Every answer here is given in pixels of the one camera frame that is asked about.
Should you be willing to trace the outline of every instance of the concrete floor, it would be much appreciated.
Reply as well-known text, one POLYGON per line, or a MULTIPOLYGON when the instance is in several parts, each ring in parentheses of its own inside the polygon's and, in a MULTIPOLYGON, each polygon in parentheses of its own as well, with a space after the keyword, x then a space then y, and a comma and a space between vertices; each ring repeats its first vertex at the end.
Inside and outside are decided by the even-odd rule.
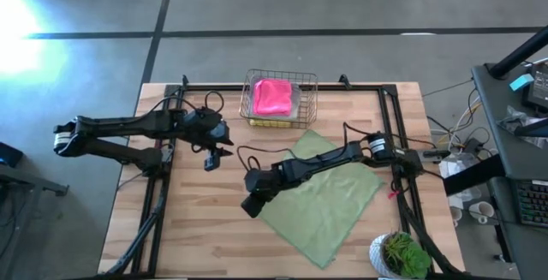
MULTIPOLYGON (((9 15, 0 31, 15 34, 150 32, 161 0, 2 3, 9 15)), ((546 0, 171 0, 164 30, 535 27, 548 21, 546 5, 546 0)), ((179 81, 186 74, 193 82, 238 82, 250 68, 287 69, 314 72, 321 81, 342 73, 353 81, 412 80, 430 92, 470 78, 472 66, 496 62, 530 36, 163 39, 151 81, 179 81)), ((133 115, 151 41, 6 39, 0 43, 0 141, 26 153, 22 169, 70 184, 67 197, 45 196, 35 212, 15 278, 93 275, 121 167, 92 156, 56 156, 51 130, 75 115, 133 115)), ((544 50, 535 57, 547 55, 544 50)), ((468 83, 426 97, 426 112, 452 126, 472 89, 468 83)), ((476 116, 475 125, 486 126, 483 114, 476 116)), ((511 266, 491 260, 497 251, 491 227, 463 223, 457 234, 468 271, 517 277, 511 266)))

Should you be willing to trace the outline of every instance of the white pot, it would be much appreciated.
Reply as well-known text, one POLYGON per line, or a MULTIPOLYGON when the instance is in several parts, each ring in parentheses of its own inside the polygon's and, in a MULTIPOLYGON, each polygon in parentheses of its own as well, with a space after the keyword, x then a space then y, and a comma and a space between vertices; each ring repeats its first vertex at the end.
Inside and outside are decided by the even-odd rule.
POLYGON ((375 271, 377 271, 381 276, 393 279, 403 279, 402 276, 399 276, 391 271, 383 259, 382 249, 384 241, 390 235, 391 234, 384 234, 375 238, 375 240, 371 243, 371 246, 369 246, 369 259, 371 260, 373 267, 375 267, 375 271))

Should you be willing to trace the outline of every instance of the wooden tabletop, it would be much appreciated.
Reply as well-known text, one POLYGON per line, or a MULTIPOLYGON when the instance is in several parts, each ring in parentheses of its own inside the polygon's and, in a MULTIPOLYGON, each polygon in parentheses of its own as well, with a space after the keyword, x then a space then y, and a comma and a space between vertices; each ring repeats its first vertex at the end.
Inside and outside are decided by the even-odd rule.
MULTIPOLYGON (((397 84, 408 137, 430 140, 430 129, 418 83, 394 84, 397 84)), ((164 89, 165 84, 145 84, 135 115, 139 116, 150 110, 164 96, 164 89)), ((202 105, 204 95, 204 92, 185 92, 185 99, 202 105)), ((230 138, 237 146, 249 145, 265 149, 290 147, 304 133, 302 129, 249 126, 238 112, 241 93, 223 92, 223 96, 225 105, 221 113, 230 127, 230 138)), ((211 97, 212 108, 219 104, 211 97)), ((320 91, 318 119, 310 128, 341 146, 342 124, 345 121, 364 131, 383 131, 377 93, 320 91)), ((360 138, 358 134, 349 133, 350 140, 360 138)), ((142 136, 131 137, 129 141, 129 145, 136 148, 153 144, 153 140, 142 136)), ((410 142, 410 146, 417 149, 428 148, 428 145, 413 142, 410 142)), ((268 164, 279 161, 283 155, 261 153, 258 156, 262 164, 268 164)), ((222 158, 221 167, 212 172, 203 170, 204 157, 203 152, 193 153, 188 143, 177 141, 158 256, 158 277, 378 275, 369 262, 369 245, 375 237, 400 229, 396 200, 388 199, 392 179, 390 169, 375 170, 384 179, 385 185, 375 194, 361 215, 339 249, 335 261, 320 270, 260 219, 251 219, 240 208, 240 203, 247 196, 243 183, 246 171, 236 156, 222 158)), ((434 164, 426 167, 438 171, 434 164)), ((122 170, 121 182, 137 173, 139 171, 133 165, 126 166, 122 170)), ((423 175, 417 179, 417 185, 428 234, 450 262, 464 270, 442 181, 434 176, 423 175)), ((118 191, 99 271, 112 267, 134 239, 139 227, 145 189, 146 178, 139 177, 118 191)), ((152 234, 149 236, 147 246, 150 246, 152 234)), ((148 254, 145 247, 142 266, 147 265, 148 254)))

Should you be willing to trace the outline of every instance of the keyboard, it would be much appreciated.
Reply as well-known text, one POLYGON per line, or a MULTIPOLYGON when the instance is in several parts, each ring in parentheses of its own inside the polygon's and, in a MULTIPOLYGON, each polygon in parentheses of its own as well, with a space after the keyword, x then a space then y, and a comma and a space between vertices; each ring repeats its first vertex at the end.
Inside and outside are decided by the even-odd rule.
POLYGON ((515 182, 515 190, 521 223, 548 228, 548 186, 515 182))

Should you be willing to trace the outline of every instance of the potted plant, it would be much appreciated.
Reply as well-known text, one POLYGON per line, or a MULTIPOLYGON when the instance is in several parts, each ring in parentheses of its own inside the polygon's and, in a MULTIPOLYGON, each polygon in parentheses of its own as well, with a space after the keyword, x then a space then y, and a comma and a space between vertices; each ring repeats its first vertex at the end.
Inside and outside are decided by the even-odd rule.
POLYGON ((424 279, 432 261, 426 251, 407 233, 377 237, 369 247, 369 259, 384 277, 424 279))

